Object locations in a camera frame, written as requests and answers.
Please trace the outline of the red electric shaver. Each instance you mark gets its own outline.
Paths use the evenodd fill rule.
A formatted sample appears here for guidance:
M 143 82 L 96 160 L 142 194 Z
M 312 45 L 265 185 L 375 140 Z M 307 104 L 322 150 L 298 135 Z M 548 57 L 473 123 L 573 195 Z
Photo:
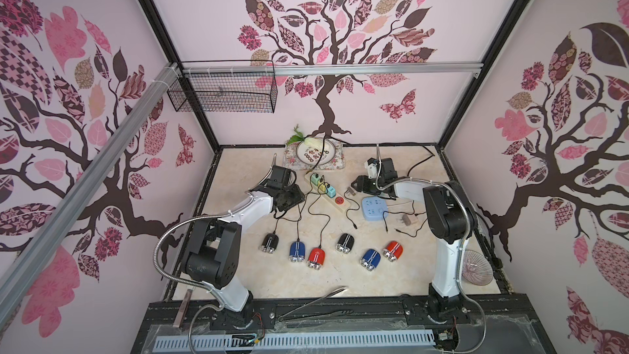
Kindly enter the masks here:
M 389 242 L 388 245 L 383 249 L 383 255 L 390 262 L 398 261 L 401 258 L 403 252 L 403 246 L 396 240 Z
M 311 250 L 306 265 L 311 269 L 320 270 L 324 265 L 325 257 L 325 251 L 321 247 L 315 247 Z

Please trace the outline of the teal USB charger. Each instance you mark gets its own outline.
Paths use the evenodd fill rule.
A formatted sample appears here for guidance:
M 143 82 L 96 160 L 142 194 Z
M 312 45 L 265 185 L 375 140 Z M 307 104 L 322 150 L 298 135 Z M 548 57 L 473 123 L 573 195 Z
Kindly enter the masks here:
M 330 198 L 336 198 L 337 197 L 337 191 L 336 191 L 336 189 L 333 186 L 328 186 L 326 193 L 327 193 L 327 195 Z

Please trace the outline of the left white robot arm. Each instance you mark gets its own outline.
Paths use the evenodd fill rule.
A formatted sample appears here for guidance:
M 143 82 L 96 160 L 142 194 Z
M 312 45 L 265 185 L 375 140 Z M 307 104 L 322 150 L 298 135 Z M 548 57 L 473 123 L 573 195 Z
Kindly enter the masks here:
M 236 277 L 241 239 L 259 219 L 287 212 L 305 200 L 294 170 L 273 166 L 238 205 L 216 216 L 198 216 L 183 253 L 183 273 L 211 293 L 227 311 L 242 312 L 251 292 Z

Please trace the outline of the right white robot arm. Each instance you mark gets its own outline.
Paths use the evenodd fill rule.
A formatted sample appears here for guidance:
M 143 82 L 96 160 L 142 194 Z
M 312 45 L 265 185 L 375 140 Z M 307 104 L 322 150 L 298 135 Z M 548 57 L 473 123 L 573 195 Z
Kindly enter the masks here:
M 460 183 L 399 177 L 391 158 L 370 158 L 365 168 L 367 174 L 352 182 L 354 190 L 424 204 L 429 229 L 437 238 L 435 275 L 430 288 L 439 298 L 460 296 L 463 256 L 477 225 L 472 204 Z

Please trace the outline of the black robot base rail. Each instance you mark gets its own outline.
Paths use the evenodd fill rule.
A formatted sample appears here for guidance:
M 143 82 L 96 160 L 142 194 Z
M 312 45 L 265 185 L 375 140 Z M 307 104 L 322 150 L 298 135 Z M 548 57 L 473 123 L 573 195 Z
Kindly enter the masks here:
M 477 309 L 466 305 L 442 322 L 429 318 L 425 296 L 344 298 L 332 297 L 302 309 L 283 321 L 281 316 L 314 299 L 256 299 L 254 317 L 237 327 L 235 316 L 218 312 L 211 301 L 191 301 L 183 325 L 173 322 L 181 301 L 152 303 L 140 326 L 132 353 L 144 353 L 145 344 L 157 336 L 194 334 L 255 334 L 354 330 L 430 329 L 434 347 L 342 349 L 319 353 L 553 353 L 555 348 L 532 304 L 524 294 L 481 294 Z

